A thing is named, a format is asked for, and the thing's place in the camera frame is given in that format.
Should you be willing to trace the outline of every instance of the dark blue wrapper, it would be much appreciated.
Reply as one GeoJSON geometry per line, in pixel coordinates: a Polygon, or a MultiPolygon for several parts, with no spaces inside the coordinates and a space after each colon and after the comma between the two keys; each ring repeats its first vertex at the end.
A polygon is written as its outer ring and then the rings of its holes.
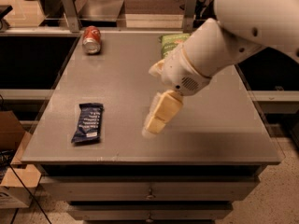
{"type": "Polygon", "coordinates": [[[103,104],[86,103],[80,104],[79,107],[81,113],[72,143],[99,141],[104,110],[103,104]]]}

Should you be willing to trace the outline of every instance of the soda can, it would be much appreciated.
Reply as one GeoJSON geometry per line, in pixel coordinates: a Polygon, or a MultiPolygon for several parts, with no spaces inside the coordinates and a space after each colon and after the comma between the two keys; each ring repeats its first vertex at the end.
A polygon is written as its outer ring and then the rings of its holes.
{"type": "Polygon", "coordinates": [[[85,29],[82,41],[83,49],[88,54],[95,54],[101,49],[101,33],[95,26],[85,29]]]}

